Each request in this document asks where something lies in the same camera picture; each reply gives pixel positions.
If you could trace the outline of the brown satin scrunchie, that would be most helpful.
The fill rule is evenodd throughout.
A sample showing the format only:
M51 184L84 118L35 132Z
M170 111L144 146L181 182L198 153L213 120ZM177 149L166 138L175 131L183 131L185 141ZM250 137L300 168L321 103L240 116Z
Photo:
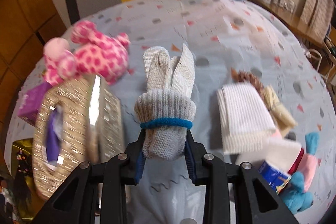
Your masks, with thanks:
M257 90L262 100L264 99L264 85L256 75L251 72L236 71L232 68L231 77L236 83L250 83Z

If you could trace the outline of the blue tempo tissue pack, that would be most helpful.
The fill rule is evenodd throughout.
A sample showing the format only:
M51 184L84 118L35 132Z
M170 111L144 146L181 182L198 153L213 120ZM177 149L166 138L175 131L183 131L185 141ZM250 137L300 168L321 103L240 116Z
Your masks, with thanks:
M259 173L277 194L286 187L291 179L290 174L278 169L267 161L262 163Z

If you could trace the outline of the pink spotted plush toy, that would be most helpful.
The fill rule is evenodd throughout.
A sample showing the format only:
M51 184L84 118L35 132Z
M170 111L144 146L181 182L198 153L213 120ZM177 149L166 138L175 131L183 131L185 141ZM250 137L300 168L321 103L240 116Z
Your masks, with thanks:
M98 31L93 22L83 20L72 28L71 41L80 46L74 52L64 38L53 38L44 46L44 79L50 85L88 74L101 76L111 85L126 72L130 46L126 33L110 37Z

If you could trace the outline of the wooden side desk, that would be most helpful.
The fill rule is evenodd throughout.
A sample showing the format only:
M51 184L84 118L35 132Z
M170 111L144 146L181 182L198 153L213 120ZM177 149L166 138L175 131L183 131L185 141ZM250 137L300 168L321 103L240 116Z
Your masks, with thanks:
M274 4L265 4L260 0L251 0L251 2L261 6L273 14L276 18L282 21L295 35L307 39L309 42L319 48L323 48L325 46L323 39L319 38L313 29L304 23L294 13L291 13L288 10L278 7Z

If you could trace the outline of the blue elephant plush toy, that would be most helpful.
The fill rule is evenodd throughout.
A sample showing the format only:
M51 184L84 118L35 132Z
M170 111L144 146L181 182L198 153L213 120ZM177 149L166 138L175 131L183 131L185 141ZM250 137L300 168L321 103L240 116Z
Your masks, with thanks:
M305 143L306 153L303 154L295 173L292 174L289 185L280 193L282 202L293 215L305 211L314 203L313 194L309 192L309 188L318 167L315 154L319 145L319 133L306 134Z

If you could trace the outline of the purple cardboard box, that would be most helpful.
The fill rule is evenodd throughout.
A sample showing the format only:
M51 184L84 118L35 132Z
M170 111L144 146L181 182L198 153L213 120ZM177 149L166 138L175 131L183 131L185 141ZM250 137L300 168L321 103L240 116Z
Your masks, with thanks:
M28 90L19 105L18 117L34 126L45 94L51 88L52 86L48 82L43 82Z

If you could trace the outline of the white knit glove bundle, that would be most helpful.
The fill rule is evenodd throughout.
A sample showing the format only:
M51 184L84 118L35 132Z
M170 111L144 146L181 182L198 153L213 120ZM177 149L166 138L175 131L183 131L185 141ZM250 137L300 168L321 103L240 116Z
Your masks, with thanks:
M172 161L183 155L187 130L197 111L191 100L195 81L193 54L182 46L180 56L171 57L163 47L143 54L146 92L138 97L134 111L145 130L142 151L148 159Z

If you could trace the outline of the white towel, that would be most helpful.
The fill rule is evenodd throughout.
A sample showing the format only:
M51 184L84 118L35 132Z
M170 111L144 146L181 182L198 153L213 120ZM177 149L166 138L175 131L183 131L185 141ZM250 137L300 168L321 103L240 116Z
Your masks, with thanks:
M229 84L217 90L223 153L254 152L276 126L257 90L251 84Z

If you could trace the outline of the ornate gold tissue box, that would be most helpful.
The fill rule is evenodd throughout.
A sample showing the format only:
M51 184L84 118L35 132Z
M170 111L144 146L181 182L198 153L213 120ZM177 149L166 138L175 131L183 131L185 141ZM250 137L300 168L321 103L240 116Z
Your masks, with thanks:
M102 77L71 79L46 92L33 137L41 198L48 200L81 162L106 162L124 149L121 103Z

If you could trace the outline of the cream cloth bundle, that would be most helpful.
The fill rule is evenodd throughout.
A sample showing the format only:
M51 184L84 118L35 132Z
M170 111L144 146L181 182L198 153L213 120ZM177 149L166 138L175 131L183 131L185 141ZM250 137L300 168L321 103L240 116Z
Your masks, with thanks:
M270 85L264 88L264 103L282 137L298 125Z

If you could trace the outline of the gold metal tin box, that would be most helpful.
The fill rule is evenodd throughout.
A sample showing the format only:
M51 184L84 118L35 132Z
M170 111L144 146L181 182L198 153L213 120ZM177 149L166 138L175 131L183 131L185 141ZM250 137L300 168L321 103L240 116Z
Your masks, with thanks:
M32 138L13 142L11 151L11 175L13 178L15 178L17 172L23 176L33 176L32 150Z

